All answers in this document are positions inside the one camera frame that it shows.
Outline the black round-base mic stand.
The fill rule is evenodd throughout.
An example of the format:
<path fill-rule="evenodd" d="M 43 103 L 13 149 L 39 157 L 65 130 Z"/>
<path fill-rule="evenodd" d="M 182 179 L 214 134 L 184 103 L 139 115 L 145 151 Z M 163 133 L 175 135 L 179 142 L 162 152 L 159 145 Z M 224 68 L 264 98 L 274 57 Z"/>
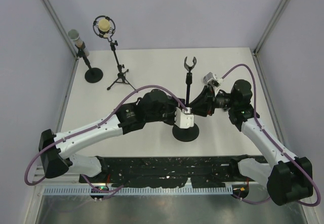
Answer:
<path fill-rule="evenodd" d="M 189 99 L 190 99 L 190 87 L 192 84 L 192 70 L 197 63 L 196 57 L 192 59 L 192 65 L 187 64 L 187 57 L 184 59 L 184 68 L 187 70 L 186 74 L 186 98 L 185 98 L 185 106 L 186 108 L 189 107 Z M 197 139 L 199 136 L 199 128 L 194 123 L 194 127 L 188 129 L 181 129 L 177 127 L 175 124 L 172 128 L 173 137 L 181 142 L 191 142 Z"/>

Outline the black tripod stand with shockmount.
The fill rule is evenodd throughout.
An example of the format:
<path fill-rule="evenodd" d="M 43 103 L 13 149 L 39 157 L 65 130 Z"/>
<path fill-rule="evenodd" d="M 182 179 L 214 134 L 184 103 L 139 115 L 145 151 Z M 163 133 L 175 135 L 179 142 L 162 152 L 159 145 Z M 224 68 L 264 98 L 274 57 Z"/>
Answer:
<path fill-rule="evenodd" d="M 108 37 L 107 38 L 104 38 L 100 33 L 99 33 L 99 29 L 98 29 L 98 22 L 101 20 L 101 19 L 107 19 L 109 20 L 110 22 L 110 30 L 109 30 L 109 33 L 108 33 Z M 92 25 L 92 29 L 93 29 L 93 32 L 99 37 L 99 38 L 102 38 L 102 39 L 105 39 L 108 41 L 109 43 L 109 46 L 110 46 L 110 49 L 111 51 L 113 52 L 113 55 L 114 55 L 114 59 L 115 59 L 115 62 L 116 62 L 116 66 L 117 66 L 117 70 L 118 70 L 118 73 L 117 73 L 117 78 L 112 82 L 112 84 L 110 86 L 107 87 L 107 91 L 111 90 L 112 87 L 115 85 L 115 84 L 124 84 L 124 85 L 129 85 L 133 90 L 135 90 L 135 87 L 127 80 L 126 78 L 126 74 L 129 72 L 129 69 L 125 69 L 125 65 L 124 64 L 121 64 L 119 62 L 119 59 L 118 59 L 118 56 L 117 56 L 117 53 L 116 53 L 116 47 L 118 46 L 118 42 L 116 40 L 113 40 L 113 36 L 115 34 L 115 31 L 116 31 L 116 25 L 115 25 L 115 22 L 112 18 L 108 17 L 108 16 L 105 16 L 105 15 L 100 15 L 98 17 L 96 17 L 93 21 L 93 25 Z"/>

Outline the cream condenser microphone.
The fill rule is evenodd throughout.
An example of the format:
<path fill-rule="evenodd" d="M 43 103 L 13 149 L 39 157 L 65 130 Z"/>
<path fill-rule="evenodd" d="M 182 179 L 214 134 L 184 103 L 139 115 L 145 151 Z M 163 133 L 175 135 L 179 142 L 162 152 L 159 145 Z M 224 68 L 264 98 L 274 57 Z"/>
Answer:
<path fill-rule="evenodd" d="M 99 33 L 104 37 L 107 38 L 108 37 L 108 33 L 110 30 L 110 22 L 109 20 L 103 18 L 98 22 L 98 29 L 99 29 Z"/>

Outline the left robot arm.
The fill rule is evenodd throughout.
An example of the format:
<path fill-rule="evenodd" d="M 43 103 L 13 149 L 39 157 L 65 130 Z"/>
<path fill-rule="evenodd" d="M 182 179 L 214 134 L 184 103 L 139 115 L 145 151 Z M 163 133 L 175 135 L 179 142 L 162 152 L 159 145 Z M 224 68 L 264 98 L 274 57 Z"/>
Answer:
<path fill-rule="evenodd" d="M 103 159 L 76 153 L 102 140 L 141 130 L 145 124 L 174 124 L 178 102 L 159 89 L 153 89 L 133 103 L 121 104 L 106 118 L 69 132 L 42 132 L 38 150 L 45 178 L 56 178 L 67 172 L 92 177 L 96 182 L 108 178 Z"/>

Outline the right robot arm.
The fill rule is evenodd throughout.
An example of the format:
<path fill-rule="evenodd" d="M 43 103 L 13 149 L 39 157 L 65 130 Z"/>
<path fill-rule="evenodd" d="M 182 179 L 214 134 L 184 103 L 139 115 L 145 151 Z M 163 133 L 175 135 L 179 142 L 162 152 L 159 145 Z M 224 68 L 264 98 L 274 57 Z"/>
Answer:
<path fill-rule="evenodd" d="M 279 206 L 312 196 L 311 162 L 306 157 L 297 157 L 267 133 L 251 104 L 252 96 L 251 84 L 239 79 L 230 93 L 215 93 L 211 85 L 204 86 L 189 107 L 194 115 L 202 117 L 213 115 L 218 108 L 226 110 L 230 122 L 254 143 L 266 159 L 268 164 L 263 165 L 247 155 L 232 158 L 229 168 L 232 179 L 239 181 L 248 177 L 263 185 L 272 201 Z"/>

